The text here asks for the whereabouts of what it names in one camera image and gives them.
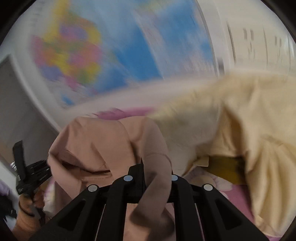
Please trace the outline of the left hand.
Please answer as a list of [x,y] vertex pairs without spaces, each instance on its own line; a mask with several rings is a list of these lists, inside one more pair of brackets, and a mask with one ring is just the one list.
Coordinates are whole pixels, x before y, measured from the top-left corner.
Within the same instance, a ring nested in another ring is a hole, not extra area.
[[33,200],[25,194],[21,194],[18,205],[18,216],[12,233],[17,240],[29,240],[41,228],[39,219],[33,214],[30,206],[44,208],[44,191],[39,189]]

